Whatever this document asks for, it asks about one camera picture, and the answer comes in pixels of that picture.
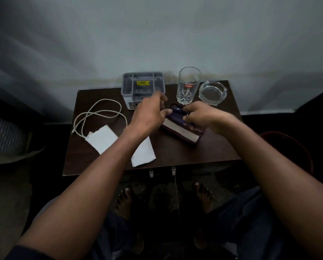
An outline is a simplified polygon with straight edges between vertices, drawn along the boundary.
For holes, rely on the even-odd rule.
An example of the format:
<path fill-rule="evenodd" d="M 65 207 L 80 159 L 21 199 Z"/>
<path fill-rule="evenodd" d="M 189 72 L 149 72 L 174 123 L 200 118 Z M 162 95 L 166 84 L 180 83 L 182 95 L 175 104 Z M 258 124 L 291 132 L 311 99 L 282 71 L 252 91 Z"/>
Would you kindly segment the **person's right hand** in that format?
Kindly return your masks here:
<path fill-rule="evenodd" d="M 224 112 L 202 101 L 198 103 L 198 125 L 203 128 L 210 128 L 213 133 L 224 135 L 228 126 L 236 121 L 236 117 L 230 113 Z"/>

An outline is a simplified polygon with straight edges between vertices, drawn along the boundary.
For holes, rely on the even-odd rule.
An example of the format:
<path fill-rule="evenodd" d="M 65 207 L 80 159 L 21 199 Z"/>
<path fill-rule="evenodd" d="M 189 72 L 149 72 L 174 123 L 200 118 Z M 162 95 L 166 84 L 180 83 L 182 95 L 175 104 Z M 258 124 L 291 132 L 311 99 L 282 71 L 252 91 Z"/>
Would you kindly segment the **person's left hand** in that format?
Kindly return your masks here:
<path fill-rule="evenodd" d="M 141 135 L 149 136 L 164 122 L 160 116 L 160 111 L 166 109 L 164 103 L 167 100 L 167 96 L 160 91 L 156 91 L 152 96 L 144 98 L 138 104 L 129 127 Z"/>

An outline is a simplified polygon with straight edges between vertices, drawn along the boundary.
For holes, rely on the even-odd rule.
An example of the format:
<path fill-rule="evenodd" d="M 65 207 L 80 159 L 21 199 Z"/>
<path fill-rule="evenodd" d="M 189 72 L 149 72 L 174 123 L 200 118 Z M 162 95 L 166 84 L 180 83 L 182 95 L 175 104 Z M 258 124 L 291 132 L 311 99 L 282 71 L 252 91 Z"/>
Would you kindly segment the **purple book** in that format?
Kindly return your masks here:
<path fill-rule="evenodd" d="M 189 113 L 185 112 L 180 104 L 172 103 L 169 108 L 172 109 L 172 113 L 165 117 L 161 127 L 186 142 L 197 144 L 205 128 L 184 121 L 183 117 Z"/>

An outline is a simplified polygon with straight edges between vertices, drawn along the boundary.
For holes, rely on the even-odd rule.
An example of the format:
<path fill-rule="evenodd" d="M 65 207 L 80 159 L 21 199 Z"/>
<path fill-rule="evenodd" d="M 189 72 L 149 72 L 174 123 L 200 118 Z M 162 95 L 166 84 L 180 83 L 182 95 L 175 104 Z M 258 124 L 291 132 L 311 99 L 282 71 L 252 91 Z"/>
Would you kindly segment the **person's right forearm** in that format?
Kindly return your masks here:
<path fill-rule="evenodd" d="M 280 221 L 313 258 L 323 259 L 323 184 L 231 114 L 216 119 Z"/>

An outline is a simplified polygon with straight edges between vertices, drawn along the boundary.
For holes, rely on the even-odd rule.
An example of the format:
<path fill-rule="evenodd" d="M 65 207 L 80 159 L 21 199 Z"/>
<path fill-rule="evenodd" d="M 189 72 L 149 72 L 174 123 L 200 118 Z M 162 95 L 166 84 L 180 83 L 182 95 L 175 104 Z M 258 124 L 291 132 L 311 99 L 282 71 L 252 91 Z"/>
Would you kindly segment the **person's left forearm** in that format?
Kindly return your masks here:
<path fill-rule="evenodd" d="M 4 260 L 81 260 L 105 220 L 124 169 L 159 125 L 131 123 L 31 224 Z"/>

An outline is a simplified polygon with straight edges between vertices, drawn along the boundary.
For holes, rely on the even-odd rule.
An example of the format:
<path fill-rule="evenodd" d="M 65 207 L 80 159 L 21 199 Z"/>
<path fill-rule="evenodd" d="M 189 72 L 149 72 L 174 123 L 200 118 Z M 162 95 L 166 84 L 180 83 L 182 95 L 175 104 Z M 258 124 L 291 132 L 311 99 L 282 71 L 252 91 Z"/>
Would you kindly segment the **clear drinking glass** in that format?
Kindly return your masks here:
<path fill-rule="evenodd" d="M 176 95 L 179 104 L 192 103 L 201 79 L 202 72 L 198 68 L 188 66 L 180 70 Z"/>

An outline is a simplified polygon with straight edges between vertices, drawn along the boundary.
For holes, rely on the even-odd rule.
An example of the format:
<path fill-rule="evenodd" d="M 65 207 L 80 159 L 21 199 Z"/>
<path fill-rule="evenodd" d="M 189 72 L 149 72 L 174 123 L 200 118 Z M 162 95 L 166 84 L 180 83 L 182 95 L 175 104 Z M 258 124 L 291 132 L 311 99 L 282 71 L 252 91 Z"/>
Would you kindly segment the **grey plastic organizer box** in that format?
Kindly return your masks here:
<path fill-rule="evenodd" d="M 131 72 L 122 75 L 121 95 L 127 109 L 135 110 L 137 105 L 155 91 L 165 94 L 162 72 Z"/>

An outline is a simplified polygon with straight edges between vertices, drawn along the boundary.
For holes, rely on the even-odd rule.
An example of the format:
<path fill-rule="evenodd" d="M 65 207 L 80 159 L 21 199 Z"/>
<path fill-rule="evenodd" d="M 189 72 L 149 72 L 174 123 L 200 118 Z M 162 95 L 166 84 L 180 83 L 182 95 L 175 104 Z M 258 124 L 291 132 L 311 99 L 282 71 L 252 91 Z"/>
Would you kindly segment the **brown wooden table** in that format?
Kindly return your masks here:
<path fill-rule="evenodd" d="M 224 80 L 220 81 L 220 83 L 227 88 L 227 97 L 216 108 L 231 113 L 239 120 L 242 120 L 229 81 Z M 166 107 L 171 103 L 177 102 L 176 93 L 177 84 L 166 85 L 165 94 L 168 98 L 168 101 L 165 103 Z M 126 108 L 120 88 L 79 90 L 77 92 L 72 123 L 74 123 L 75 118 L 79 114 L 87 112 L 95 102 L 104 98 L 120 102 L 122 105 L 122 114 L 126 116 L 127 121 L 130 123 L 133 110 Z M 103 109 L 118 111 L 120 107 L 115 102 L 102 101 L 93 108 L 94 111 Z M 105 125 L 108 125 L 117 136 L 125 128 L 125 120 L 120 115 L 112 119 L 97 115 L 94 116 L 86 119 L 83 129 L 85 136 L 87 136 L 88 132 L 95 132 Z M 129 161 L 125 170 L 226 162 L 241 159 L 223 136 L 214 134 L 210 129 L 204 131 L 198 144 L 190 144 L 163 128 L 157 129 L 149 137 L 156 159 L 136 168 L 133 168 L 132 163 Z M 70 132 L 63 176 L 81 174 L 98 156 L 98 151 L 84 138 L 78 136 L 76 133 L 71 134 Z"/>

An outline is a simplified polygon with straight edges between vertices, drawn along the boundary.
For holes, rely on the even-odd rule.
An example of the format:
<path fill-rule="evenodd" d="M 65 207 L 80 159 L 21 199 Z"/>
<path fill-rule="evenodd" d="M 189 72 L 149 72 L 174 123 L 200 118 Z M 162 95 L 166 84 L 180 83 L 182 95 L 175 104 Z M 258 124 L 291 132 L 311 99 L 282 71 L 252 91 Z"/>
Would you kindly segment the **white paper napkin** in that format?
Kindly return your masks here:
<path fill-rule="evenodd" d="M 156 159 L 150 137 L 147 137 L 136 149 L 131 157 L 132 167 L 150 163 Z"/>
<path fill-rule="evenodd" d="M 110 129 L 108 125 L 101 127 L 98 131 L 89 132 L 85 140 L 101 155 L 116 140 L 118 136 Z"/>

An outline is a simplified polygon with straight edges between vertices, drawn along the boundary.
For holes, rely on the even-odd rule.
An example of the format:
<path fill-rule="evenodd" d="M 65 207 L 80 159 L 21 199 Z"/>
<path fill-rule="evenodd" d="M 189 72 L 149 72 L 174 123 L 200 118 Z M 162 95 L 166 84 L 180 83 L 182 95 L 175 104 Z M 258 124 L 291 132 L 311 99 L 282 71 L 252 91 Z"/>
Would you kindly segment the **person's foot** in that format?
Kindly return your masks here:
<path fill-rule="evenodd" d="M 195 196 L 197 197 L 201 210 L 203 213 L 208 214 L 213 210 L 213 195 L 211 191 L 202 183 L 195 182 L 193 184 Z"/>
<path fill-rule="evenodd" d="M 124 220 L 132 218 L 133 203 L 133 190 L 130 187 L 123 189 L 114 205 L 114 212 Z"/>

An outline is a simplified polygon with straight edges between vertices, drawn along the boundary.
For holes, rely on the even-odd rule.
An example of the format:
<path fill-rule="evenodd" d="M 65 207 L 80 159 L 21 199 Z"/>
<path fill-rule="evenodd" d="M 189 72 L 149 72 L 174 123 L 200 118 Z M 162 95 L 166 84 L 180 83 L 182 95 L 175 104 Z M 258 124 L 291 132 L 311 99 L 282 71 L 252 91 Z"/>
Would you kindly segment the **person's left foot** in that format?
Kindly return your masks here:
<path fill-rule="evenodd" d="M 114 212 L 124 220 L 132 218 L 133 203 L 133 190 L 130 187 L 123 189 L 114 205 Z"/>

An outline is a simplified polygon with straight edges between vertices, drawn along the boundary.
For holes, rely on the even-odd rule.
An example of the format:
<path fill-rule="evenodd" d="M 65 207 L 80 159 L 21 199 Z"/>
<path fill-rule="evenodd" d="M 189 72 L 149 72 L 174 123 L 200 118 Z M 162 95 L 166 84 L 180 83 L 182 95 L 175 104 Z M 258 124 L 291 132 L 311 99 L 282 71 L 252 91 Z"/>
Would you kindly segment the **red round stool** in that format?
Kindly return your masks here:
<path fill-rule="evenodd" d="M 308 150 L 293 137 L 278 131 L 267 131 L 260 136 L 278 152 L 309 174 L 314 173 L 314 164 Z"/>

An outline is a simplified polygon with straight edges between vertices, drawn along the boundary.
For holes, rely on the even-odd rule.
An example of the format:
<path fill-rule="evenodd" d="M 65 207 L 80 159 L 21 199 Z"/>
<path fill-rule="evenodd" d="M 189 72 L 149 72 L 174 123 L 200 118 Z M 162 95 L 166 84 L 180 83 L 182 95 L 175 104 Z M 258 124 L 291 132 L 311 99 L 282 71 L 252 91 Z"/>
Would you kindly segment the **person's right leg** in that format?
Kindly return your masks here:
<path fill-rule="evenodd" d="M 291 260 L 285 230 L 259 187 L 205 214 L 199 227 L 210 244 L 236 244 L 238 260 Z"/>

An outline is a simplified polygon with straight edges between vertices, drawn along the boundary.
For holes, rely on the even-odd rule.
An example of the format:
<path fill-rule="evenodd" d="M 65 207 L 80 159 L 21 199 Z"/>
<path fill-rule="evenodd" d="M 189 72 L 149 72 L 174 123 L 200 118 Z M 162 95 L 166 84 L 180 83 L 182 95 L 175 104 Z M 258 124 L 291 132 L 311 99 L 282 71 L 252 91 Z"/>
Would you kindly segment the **beige blanket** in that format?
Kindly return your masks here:
<path fill-rule="evenodd" d="M 38 153 L 42 152 L 45 148 L 46 148 L 46 145 L 40 150 L 31 151 L 27 154 L 23 154 L 20 156 L 15 154 L 10 154 L 10 153 L 0 153 L 0 165 L 14 163 L 14 162 L 18 162 L 18 161 L 33 157 Z"/>

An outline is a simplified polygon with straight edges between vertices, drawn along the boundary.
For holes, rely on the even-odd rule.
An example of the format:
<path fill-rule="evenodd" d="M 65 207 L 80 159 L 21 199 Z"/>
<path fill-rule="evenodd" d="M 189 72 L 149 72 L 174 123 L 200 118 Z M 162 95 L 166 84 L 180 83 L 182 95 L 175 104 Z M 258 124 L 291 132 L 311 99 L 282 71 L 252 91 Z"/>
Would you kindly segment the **striped pillow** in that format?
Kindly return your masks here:
<path fill-rule="evenodd" d="M 28 132 L 0 118 L 0 153 L 21 156 L 26 153 Z"/>

